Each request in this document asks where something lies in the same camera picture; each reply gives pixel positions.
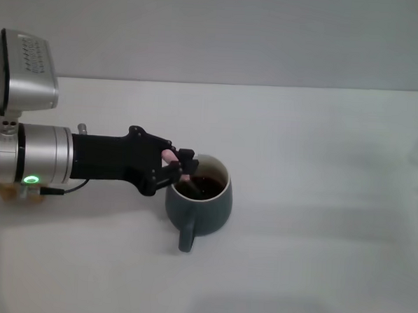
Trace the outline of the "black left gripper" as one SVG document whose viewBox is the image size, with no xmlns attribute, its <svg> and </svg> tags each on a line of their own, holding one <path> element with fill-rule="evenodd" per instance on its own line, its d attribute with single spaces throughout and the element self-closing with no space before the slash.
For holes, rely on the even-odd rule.
<svg viewBox="0 0 418 313">
<path fill-rule="evenodd" d="M 193 175 L 199 167 L 193 149 L 176 149 L 178 161 L 162 166 L 162 152 L 171 142 L 131 126 L 123 137 L 73 135 L 71 179 L 127 181 L 144 196 Z"/>
</svg>

